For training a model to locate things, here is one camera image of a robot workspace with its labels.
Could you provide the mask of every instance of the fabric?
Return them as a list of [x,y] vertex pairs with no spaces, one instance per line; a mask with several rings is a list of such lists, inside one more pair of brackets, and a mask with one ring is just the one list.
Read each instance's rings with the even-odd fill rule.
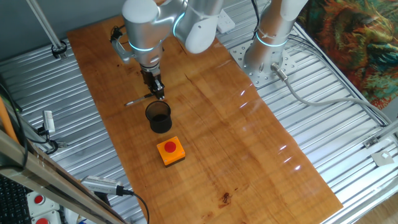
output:
[[398,95],[398,0],[310,0],[298,22],[374,106]]

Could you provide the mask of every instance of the emergency stop button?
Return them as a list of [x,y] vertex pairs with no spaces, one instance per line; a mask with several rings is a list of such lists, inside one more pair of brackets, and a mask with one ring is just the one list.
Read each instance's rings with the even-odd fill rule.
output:
[[157,150],[163,159],[166,167],[176,164],[185,159],[185,151],[180,140],[175,136],[157,145]]
[[42,195],[38,195],[35,197],[34,202],[36,205],[42,205],[44,203],[45,199]]
[[50,222],[46,218],[41,218],[37,220],[36,224],[50,224]]

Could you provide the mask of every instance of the cable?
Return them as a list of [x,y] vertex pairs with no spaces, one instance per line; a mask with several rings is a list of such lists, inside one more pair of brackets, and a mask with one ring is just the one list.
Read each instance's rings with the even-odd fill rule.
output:
[[50,152],[45,152],[47,155],[51,155],[51,154],[55,153],[58,150],[58,143],[56,141],[50,140],[49,143],[52,144],[53,150],[50,151]]
[[36,140],[30,139],[30,138],[27,138],[27,139],[29,139],[31,142],[34,142],[34,143],[37,143],[37,144],[46,144],[46,143],[49,143],[50,136],[49,136],[49,132],[46,131],[45,132],[45,141],[44,142],[36,141]]
[[149,210],[148,210],[147,204],[145,203],[145,201],[140,196],[138,196],[138,194],[134,193],[134,196],[136,196],[144,204],[145,209],[147,210],[147,217],[148,217],[148,222],[147,223],[149,224]]
[[290,85],[288,80],[285,80],[285,84],[287,85],[287,88],[290,90],[290,92],[292,93],[292,95],[299,100],[300,102],[306,104],[306,105],[310,105],[310,106],[325,106],[325,105],[329,105],[332,103],[339,103],[339,102],[354,102],[357,104],[361,104],[364,106],[367,106],[368,108],[371,108],[372,110],[374,110],[379,116],[381,116],[382,118],[384,118],[388,124],[391,124],[391,120],[383,113],[381,112],[381,110],[379,110],[379,108],[373,106],[372,104],[360,100],[360,99],[354,99],[354,98],[340,98],[340,99],[335,99],[335,100],[330,100],[330,101],[324,101],[324,102],[318,102],[318,103],[313,103],[313,102],[309,102],[307,100],[304,100],[303,98],[299,97],[298,94],[293,90],[292,86]]
[[22,146],[25,148],[24,160],[22,161],[22,170],[24,170],[26,167],[26,163],[27,163],[27,153],[28,153],[24,127],[22,126],[21,119],[18,116],[17,109],[15,106],[14,100],[11,97],[11,94],[7,91],[7,89],[1,83],[0,83],[0,87],[4,90],[4,92],[7,94],[8,98],[10,99],[12,109],[14,110],[15,117],[17,118],[17,122],[19,125],[19,132],[20,132],[20,135],[22,136]]
[[256,32],[259,28],[259,25],[260,25],[260,15],[259,15],[259,8],[258,8],[256,0],[251,0],[251,4],[253,5],[254,12],[256,13],[256,18],[257,18],[257,25],[256,25],[256,28],[254,29],[254,34],[252,37],[252,39],[254,39],[254,37],[256,36]]
[[298,43],[300,43],[300,44],[306,45],[307,47],[310,47],[311,49],[316,50],[317,52],[321,53],[320,50],[316,49],[309,41],[305,40],[304,38],[302,38],[302,37],[300,37],[300,36],[297,36],[297,35],[293,35],[293,34],[290,34],[289,36],[294,36],[294,38],[299,38],[299,39],[301,39],[302,41],[306,41],[307,44],[306,44],[306,43],[303,43],[302,41],[295,40],[294,38],[288,37],[289,40],[294,40],[294,41],[296,41],[296,42],[298,42]]
[[136,196],[145,206],[145,209],[147,210],[147,217],[148,217],[148,224],[149,224],[149,209],[147,204],[145,203],[144,199],[142,199],[138,194],[136,194],[135,192],[131,191],[131,190],[123,190],[123,194],[124,195],[132,195],[132,196]]

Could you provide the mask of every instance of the red button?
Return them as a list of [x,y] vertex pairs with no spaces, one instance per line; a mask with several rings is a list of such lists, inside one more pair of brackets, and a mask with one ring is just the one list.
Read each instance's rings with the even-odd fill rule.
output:
[[37,220],[36,224],[50,224],[50,222],[46,218],[41,218]]
[[36,196],[35,203],[37,205],[41,205],[41,204],[43,204],[43,202],[44,202],[44,197],[43,196],[41,196],[41,195]]
[[174,142],[168,142],[164,145],[164,150],[166,150],[166,152],[168,153],[174,152],[175,148],[177,148],[177,146],[175,145]]

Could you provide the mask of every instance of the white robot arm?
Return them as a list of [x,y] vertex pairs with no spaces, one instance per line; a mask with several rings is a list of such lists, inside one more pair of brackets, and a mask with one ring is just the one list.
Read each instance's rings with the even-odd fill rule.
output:
[[180,39],[193,54],[205,51],[214,41],[223,0],[168,0],[157,6],[153,0],[127,0],[122,9],[132,51],[126,51],[119,37],[111,43],[124,63],[135,58],[150,92],[164,98],[159,62],[162,43],[169,34]]

